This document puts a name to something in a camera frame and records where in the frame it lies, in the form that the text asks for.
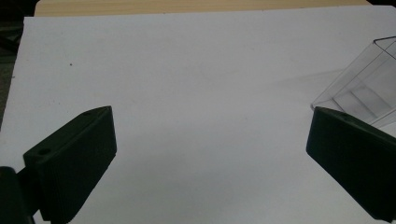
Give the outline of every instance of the white paper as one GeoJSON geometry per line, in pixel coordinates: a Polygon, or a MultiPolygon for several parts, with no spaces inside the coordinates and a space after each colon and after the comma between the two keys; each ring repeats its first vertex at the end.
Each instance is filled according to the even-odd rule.
{"type": "Polygon", "coordinates": [[[394,24],[393,7],[26,18],[0,164],[112,105],[118,153],[73,224],[381,223],[305,144],[309,104],[394,24]]]}

